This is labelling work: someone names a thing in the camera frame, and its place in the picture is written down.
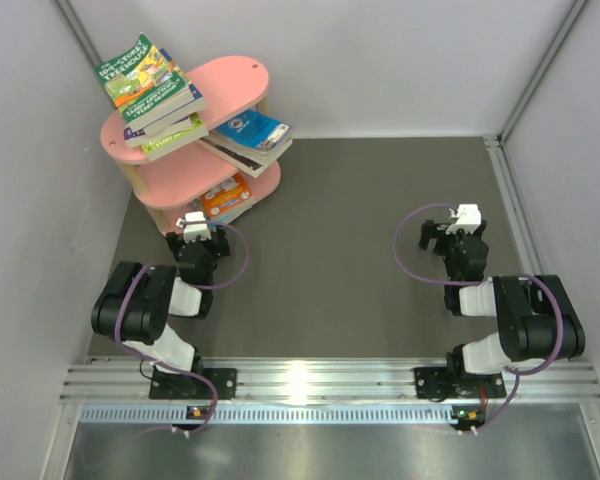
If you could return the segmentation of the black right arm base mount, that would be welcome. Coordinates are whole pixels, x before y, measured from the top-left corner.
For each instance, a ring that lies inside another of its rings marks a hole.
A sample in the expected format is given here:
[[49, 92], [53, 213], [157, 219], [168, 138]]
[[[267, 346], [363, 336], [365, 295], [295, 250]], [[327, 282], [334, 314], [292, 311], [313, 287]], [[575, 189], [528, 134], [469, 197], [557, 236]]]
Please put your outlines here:
[[503, 399], [507, 396], [501, 374], [457, 376], [445, 367], [418, 367], [414, 371], [418, 399], [443, 402], [448, 399]]

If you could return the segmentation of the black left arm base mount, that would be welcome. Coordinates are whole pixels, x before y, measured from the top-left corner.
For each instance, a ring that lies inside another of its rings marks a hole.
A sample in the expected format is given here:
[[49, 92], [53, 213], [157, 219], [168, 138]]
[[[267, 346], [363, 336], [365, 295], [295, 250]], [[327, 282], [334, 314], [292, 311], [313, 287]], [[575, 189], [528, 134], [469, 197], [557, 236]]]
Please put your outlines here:
[[[203, 376], [213, 384], [219, 400], [235, 397], [238, 385], [238, 371], [235, 368], [205, 368]], [[190, 376], [155, 369], [148, 397], [152, 400], [210, 400], [212, 391], [206, 384]]]

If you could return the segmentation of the blue cartoon paperback book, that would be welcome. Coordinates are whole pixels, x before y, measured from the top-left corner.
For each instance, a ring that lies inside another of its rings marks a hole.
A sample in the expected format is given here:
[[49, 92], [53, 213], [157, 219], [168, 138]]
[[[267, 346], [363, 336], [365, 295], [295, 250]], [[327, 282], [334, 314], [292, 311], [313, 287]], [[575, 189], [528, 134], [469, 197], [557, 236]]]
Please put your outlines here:
[[212, 130], [204, 140], [268, 166], [292, 145], [292, 127], [256, 110], [246, 110]]

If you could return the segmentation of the purple 52-Storey Treehouse book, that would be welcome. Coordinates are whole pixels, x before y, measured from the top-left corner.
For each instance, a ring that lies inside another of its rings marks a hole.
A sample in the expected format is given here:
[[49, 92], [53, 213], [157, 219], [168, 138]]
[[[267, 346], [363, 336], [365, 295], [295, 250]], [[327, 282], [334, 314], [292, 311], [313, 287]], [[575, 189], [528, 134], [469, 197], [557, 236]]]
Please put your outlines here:
[[127, 146], [138, 147], [146, 143], [159, 141], [164, 137], [182, 132], [184, 130], [187, 130], [188, 128], [191, 128], [192, 126], [193, 122], [191, 118], [184, 117], [154, 134], [147, 134], [142, 129], [134, 131], [131, 128], [127, 127], [123, 131], [123, 137]]

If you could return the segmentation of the blue 91-Storey Treehouse book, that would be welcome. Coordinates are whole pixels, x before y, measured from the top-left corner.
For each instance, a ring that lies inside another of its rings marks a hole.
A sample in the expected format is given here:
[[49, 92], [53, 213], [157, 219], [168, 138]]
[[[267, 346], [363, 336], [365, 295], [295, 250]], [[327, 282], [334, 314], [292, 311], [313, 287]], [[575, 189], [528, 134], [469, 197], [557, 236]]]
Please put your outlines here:
[[161, 48], [160, 52], [169, 62], [169, 65], [173, 68], [173, 70], [187, 80], [188, 92], [180, 95], [180, 98], [184, 99], [185, 103], [166, 115], [167, 120], [174, 120], [175, 124], [177, 124], [184, 118], [189, 117], [191, 114], [204, 110], [207, 107], [207, 103], [200, 90], [189, 79], [188, 75], [179, 67], [167, 50], [165, 48]]

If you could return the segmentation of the light blue maze activity book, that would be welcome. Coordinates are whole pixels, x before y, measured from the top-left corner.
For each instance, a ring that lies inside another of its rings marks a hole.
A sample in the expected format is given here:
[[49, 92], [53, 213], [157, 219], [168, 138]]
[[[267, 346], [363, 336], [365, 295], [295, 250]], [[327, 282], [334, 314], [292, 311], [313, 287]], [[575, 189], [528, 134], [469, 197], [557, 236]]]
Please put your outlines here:
[[201, 198], [190, 203], [194, 211], [201, 211], [208, 220], [230, 224], [254, 205], [254, 199], [235, 203], [229, 207], [207, 207]]

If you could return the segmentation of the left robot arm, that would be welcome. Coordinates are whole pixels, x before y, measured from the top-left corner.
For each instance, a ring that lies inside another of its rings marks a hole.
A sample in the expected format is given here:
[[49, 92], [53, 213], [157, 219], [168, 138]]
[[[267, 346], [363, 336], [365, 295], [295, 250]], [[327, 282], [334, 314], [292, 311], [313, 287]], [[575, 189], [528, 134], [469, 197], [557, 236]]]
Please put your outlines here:
[[206, 317], [218, 260], [231, 251], [220, 226], [194, 225], [187, 233], [169, 233], [166, 240], [178, 264], [119, 262], [95, 302], [91, 327], [152, 362], [156, 387], [194, 397], [208, 381], [202, 358], [169, 326], [168, 318]]

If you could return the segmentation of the green 104-Storey Treehouse book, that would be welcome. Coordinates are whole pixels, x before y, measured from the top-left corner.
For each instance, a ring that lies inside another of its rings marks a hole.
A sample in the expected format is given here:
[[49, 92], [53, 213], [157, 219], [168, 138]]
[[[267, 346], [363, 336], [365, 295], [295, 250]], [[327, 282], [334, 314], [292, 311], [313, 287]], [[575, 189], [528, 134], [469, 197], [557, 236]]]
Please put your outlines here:
[[161, 121], [194, 99], [189, 81], [143, 33], [128, 51], [97, 65], [95, 72], [132, 130]]

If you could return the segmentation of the lime 65-Storey Treehouse book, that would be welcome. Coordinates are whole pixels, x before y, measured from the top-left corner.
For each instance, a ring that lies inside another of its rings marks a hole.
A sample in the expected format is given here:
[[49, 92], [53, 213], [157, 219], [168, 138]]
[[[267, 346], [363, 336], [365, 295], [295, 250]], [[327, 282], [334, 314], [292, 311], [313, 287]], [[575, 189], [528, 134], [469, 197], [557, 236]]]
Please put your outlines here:
[[150, 161], [155, 161], [209, 134], [204, 120], [198, 113], [191, 114], [189, 119], [191, 126], [188, 129], [144, 143], [140, 146], [142, 152]]

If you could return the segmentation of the dark Tale of Two Cities book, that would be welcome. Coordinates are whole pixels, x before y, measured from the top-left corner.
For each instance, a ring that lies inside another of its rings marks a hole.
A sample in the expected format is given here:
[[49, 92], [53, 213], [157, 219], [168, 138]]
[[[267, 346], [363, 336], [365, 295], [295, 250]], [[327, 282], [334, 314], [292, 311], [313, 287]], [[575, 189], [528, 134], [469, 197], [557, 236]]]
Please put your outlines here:
[[258, 178], [262, 173], [264, 173], [268, 169], [266, 165], [262, 165], [254, 160], [240, 155], [239, 153], [236, 153], [223, 146], [220, 146], [213, 141], [201, 139], [197, 141], [197, 144], [199, 144], [209, 152], [213, 153], [214, 155], [229, 162], [231, 165], [253, 178]]

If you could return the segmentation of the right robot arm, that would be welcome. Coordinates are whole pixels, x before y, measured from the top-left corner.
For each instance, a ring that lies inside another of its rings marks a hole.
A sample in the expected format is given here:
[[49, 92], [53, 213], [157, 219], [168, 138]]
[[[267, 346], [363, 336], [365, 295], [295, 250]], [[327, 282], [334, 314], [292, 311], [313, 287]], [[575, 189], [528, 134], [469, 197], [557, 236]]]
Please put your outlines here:
[[501, 371], [531, 360], [581, 356], [586, 336], [561, 279], [556, 275], [486, 278], [489, 247], [481, 223], [468, 232], [453, 223], [427, 220], [418, 246], [442, 258], [449, 283], [444, 304], [454, 316], [493, 317], [497, 332], [458, 345], [446, 355], [446, 382], [458, 396], [470, 396]]

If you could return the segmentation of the orange paperback book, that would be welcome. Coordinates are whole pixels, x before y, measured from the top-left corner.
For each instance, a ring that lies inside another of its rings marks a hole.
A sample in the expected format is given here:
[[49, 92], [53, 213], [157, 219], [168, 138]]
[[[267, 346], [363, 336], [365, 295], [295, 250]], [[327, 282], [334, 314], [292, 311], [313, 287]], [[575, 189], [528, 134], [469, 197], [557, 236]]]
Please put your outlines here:
[[229, 224], [249, 210], [256, 199], [244, 177], [236, 173], [200, 197], [211, 220]]

